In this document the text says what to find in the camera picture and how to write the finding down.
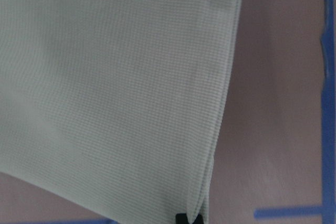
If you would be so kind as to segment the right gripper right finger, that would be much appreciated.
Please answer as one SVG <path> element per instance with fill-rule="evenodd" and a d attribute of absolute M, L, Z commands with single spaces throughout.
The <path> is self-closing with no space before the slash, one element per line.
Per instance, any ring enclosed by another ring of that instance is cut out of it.
<path fill-rule="evenodd" d="M 192 224 L 203 224 L 203 216 L 201 214 L 198 214 Z"/>

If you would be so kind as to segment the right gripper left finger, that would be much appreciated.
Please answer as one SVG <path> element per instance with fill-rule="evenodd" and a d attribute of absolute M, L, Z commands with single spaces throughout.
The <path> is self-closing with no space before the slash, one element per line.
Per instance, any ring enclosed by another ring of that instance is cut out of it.
<path fill-rule="evenodd" d="M 186 213 L 178 213 L 175 215 L 176 224 L 187 224 L 187 215 Z"/>

